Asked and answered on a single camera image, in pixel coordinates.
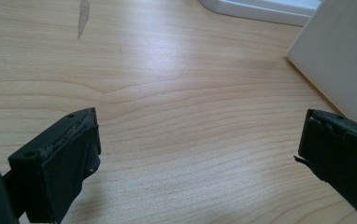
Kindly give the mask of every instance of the white object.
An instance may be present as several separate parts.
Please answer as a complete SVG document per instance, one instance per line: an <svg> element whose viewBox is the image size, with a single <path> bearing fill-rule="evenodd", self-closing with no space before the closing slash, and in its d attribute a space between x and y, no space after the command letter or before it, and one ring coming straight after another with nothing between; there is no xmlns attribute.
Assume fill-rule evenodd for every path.
<svg viewBox="0 0 357 224"><path fill-rule="evenodd" d="M230 16L303 26L320 0L199 0L206 8Z"/></svg>
<svg viewBox="0 0 357 224"><path fill-rule="evenodd" d="M325 0L289 51L294 65L357 122L357 0Z"/></svg>

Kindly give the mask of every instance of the scratch mark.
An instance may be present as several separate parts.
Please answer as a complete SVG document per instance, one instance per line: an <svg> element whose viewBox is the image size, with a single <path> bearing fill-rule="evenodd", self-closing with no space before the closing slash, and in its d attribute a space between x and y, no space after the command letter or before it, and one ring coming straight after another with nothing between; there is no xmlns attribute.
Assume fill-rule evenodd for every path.
<svg viewBox="0 0 357 224"><path fill-rule="evenodd" d="M79 6L79 35L77 39L80 39L80 36L85 29L86 22L89 19L89 13L91 12L91 4L89 4L88 0L81 0Z"/></svg>

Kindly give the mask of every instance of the wooden table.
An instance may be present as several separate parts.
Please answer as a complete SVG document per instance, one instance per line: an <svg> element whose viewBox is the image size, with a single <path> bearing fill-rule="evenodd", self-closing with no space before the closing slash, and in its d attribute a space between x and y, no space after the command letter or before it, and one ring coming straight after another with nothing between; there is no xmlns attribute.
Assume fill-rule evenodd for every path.
<svg viewBox="0 0 357 224"><path fill-rule="evenodd" d="M196 0L0 0L0 172L95 106L102 164L64 223L357 223L293 159L307 109L336 112L286 57L300 30Z"/></svg>

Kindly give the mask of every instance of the light wood surface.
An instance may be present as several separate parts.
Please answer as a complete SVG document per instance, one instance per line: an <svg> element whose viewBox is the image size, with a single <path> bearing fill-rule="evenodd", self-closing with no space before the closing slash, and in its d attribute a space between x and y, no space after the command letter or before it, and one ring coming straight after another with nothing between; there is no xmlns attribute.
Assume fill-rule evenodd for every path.
<svg viewBox="0 0 357 224"><path fill-rule="evenodd" d="M64 223L357 223L293 159L307 109L335 111L286 58L301 28L196 0L88 0L86 21L80 2L0 0L2 174L95 106L102 164Z"/></svg>

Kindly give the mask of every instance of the wood grain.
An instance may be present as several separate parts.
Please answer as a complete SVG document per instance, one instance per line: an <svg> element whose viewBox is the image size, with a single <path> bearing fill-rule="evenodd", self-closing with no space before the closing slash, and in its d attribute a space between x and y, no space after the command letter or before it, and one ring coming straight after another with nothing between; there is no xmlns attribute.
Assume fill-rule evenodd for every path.
<svg viewBox="0 0 357 224"><path fill-rule="evenodd" d="M80 0L0 0L1 173L95 106L102 165L64 223L357 223L293 160L307 109L335 111L286 58L299 27L196 0L88 2L78 39Z"/></svg>

